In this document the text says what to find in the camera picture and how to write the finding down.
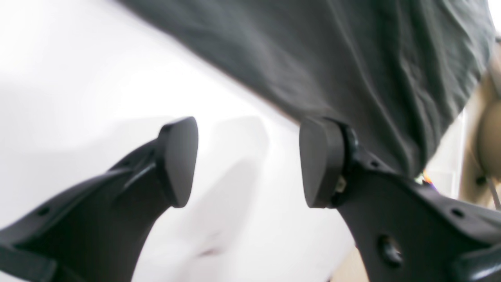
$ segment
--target white wall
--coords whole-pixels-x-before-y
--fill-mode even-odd
[[[192,196],[134,281],[325,282],[353,241],[306,206],[296,123],[112,1],[0,2],[0,228],[188,115]]]
[[[501,1],[488,0],[488,2],[494,26],[498,32],[501,32]]]

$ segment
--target beige surface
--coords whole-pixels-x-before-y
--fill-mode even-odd
[[[331,282],[369,282],[364,263],[357,248],[348,254],[344,262],[334,272]]]
[[[467,113],[466,141],[464,147],[464,160],[461,173],[461,189],[459,199],[481,206],[488,206],[492,201],[492,196],[487,185],[477,185],[478,177],[484,175],[483,169],[478,161],[478,127],[485,109],[498,99],[492,76],[498,76],[495,71],[500,66],[501,48],[496,47],[495,55],[491,61],[491,73],[485,74],[477,90],[465,107]]]
[[[501,179],[501,100],[491,103],[478,127],[478,159],[488,175]]]

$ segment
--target gray cloth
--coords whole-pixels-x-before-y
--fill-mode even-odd
[[[292,117],[351,125],[411,177],[464,107],[494,43],[486,0],[121,2]]]

